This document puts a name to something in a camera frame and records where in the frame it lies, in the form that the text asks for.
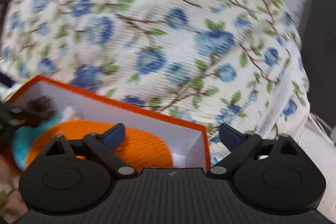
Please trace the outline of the floral sofa cover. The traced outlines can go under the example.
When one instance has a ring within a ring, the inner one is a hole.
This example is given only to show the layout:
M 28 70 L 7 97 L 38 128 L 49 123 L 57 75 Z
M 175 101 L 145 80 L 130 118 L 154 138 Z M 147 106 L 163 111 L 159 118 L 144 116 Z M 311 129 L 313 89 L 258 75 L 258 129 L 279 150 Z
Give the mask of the floral sofa cover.
M 301 39 L 283 0 L 10 0 L 1 70 L 36 75 L 204 125 L 267 139 L 310 112 Z

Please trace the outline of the grey sparkly scrunchie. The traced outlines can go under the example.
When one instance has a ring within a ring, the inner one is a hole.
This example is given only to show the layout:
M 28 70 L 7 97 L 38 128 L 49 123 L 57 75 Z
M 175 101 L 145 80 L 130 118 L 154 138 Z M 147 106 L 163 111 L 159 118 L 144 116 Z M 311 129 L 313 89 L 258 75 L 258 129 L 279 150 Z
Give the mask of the grey sparkly scrunchie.
M 53 102 L 47 96 L 29 101 L 25 112 L 25 125 L 29 127 L 38 127 L 42 122 L 52 118 L 56 114 Z

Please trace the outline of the orange cardboard box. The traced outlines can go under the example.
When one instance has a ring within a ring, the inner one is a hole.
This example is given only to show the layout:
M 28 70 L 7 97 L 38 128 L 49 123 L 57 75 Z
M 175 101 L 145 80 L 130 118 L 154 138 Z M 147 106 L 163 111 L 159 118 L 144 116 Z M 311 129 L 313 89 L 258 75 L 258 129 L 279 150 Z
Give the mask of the orange cardboard box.
M 41 75 L 25 83 L 8 102 L 25 107 L 27 102 L 41 96 L 52 98 L 59 111 L 71 106 L 86 120 L 120 122 L 156 135 L 169 147 L 176 168 L 210 168 L 209 145 L 203 125 L 102 97 Z

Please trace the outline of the orange honeycomb mat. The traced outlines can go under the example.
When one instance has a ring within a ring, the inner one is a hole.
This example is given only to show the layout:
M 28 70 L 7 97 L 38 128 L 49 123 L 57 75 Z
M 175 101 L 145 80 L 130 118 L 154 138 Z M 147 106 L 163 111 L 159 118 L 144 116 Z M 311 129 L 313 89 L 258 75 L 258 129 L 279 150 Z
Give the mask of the orange honeycomb mat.
M 88 133 L 103 133 L 113 125 L 86 120 L 74 120 L 57 124 L 40 134 L 32 143 L 26 157 L 26 166 L 38 156 L 56 135 L 68 140 L 81 139 Z M 125 140 L 114 152 L 121 160 L 137 171 L 143 168 L 172 168 L 173 158 L 167 144 L 159 137 L 131 127 L 125 128 Z

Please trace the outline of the white pink plush toy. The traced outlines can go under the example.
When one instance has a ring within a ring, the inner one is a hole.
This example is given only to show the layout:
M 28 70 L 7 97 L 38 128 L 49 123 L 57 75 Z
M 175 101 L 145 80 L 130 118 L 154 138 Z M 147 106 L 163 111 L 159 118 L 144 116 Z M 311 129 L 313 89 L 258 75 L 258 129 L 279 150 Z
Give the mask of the white pink plush toy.
M 72 106 L 66 106 L 62 111 L 62 122 L 77 121 L 80 119 L 80 114 Z

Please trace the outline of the teal wet wipes pack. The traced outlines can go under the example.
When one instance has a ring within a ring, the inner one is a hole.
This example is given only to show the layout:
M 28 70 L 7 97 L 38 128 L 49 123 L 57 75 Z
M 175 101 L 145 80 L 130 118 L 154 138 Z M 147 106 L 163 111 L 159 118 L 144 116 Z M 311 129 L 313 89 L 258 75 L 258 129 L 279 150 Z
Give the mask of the teal wet wipes pack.
M 57 112 L 54 116 L 46 121 L 43 121 L 36 128 L 24 126 L 15 132 L 14 139 L 11 142 L 11 152 L 19 170 L 24 170 L 29 149 L 34 140 L 51 127 L 59 124 L 62 119 L 62 114 Z

